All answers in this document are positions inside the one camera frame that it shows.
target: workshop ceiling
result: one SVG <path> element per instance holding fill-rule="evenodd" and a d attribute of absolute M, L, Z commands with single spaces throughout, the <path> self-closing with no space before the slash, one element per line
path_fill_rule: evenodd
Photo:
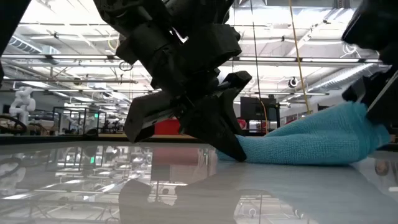
<path fill-rule="evenodd" d="M 292 57 L 296 58 L 294 34 L 288 1 L 236 0 L 229 12 L 228 24 L 241 34 L 239 42 L 242 48 L 240 57 Z M 356 7 L 359 1 L 345 1 Z M 341 41 L 341 35 L 351 19 L 354 10 L 332 8 L 334 1 L 294 1 L 293 13 L 295 30 L 299 41 L 299 53 L 303 58 L 377 58 L 370 50 L 357 49 Z M 28 10 L 16 30 L 15 36 L 37 48 L 51 46 L 62 55 L 114 55 L 119 34 L 107 25 L 98 14 L 93 1 L 88 0 L 32 0 Z M 5 54 L 27 54 L 15 46 L 9 45 Z M 109 60 L 60 60 L 59 65 L 51 65 L 39 60 L 16 60 L 23 67 L 38 71 L 42 75 L 35 78 L 56 78 L 96 80 L 135 80 L 132 83 L 107 83 L 110 90 L 153 90 L 151 77 L 142 65 L 135 65 L 131 71 L 124 72 L 118 63 Z M 83 63 L 96 66 L 80 66 Z M 288 87 L 288 80 L 300 77 L 294 64 L 283 63 L 246 63 L 243 60 L 228 62 L 220 67 L 220 79 L 228 73 L 246 70 L 253 80 L 246 91 L 288 91 L 300 90 Z M 338 66 L 303 65 L 302 75 L 306 86 L 319 82 L 323 78 L 341 70 Z M 91 89 L 87 84 L 76 86 L 63 85 L 71 89 Z"/>

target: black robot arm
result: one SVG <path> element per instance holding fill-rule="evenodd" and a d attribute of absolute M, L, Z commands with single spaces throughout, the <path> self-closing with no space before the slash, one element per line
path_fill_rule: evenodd
<path fill-rule="evenodd" d="M 362 77 L 344 93 L 346 101 L 360 101 L 368 106 L 367 117 L 376 124 L 384 124 L 396 134 L 398 116 L 398 2 L 364 0 L 348 24 L 343 41 L 363 49 L 379 52 L 379 59 L 390 69 Z"/>
<path fill-rule="evenodd" d="M 230 73 L 222 83 L 217 69 L 241 53 L 240 35 L 226 25 L 233 0 L 94 0 L 99 14 L 125 37 L 116 55 L 137 60 L 157 93 L 133 99 L 125 132 L 131 142 L 149 137 L 147 127 L 176 117 L 180 132 L 201 139 L 238 161 L 243 134 L 233 100 L 250 81 Z"/>

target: blue towel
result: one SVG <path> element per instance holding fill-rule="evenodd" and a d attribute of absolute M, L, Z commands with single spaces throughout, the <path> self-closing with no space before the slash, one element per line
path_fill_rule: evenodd
<path fill-rule="evenodd" d="M 294 121 L 268 135 L 237 136 L 247 162 L 290 165 L 347 165 L 366 158 L 391 137 L 366 119 L 367 107 L 347 102 Z M 221 160 L 233 160 L 218 151 Z"/>

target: reflective table surface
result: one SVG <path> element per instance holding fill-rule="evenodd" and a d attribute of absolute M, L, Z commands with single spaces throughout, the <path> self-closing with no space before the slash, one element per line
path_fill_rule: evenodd
<path fill-rule="evenodd" d="M 398 223 L 398 155 L 218 161 L 204 144 L 0 146 L 0 223 Z"/>

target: blue microfiber cloth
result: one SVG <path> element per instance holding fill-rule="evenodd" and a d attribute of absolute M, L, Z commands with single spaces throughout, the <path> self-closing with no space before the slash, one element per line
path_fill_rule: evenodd
<path fill-rule="evenodd" d="M 366 119 L 366 105 L 346 102 L 294 121 L 266 136 L 237 136 L 247 162 L 290 165 L 347 165 L 360 161 L 391 137 Z M 218 151 L 221 160 L 233 160 Z"/>

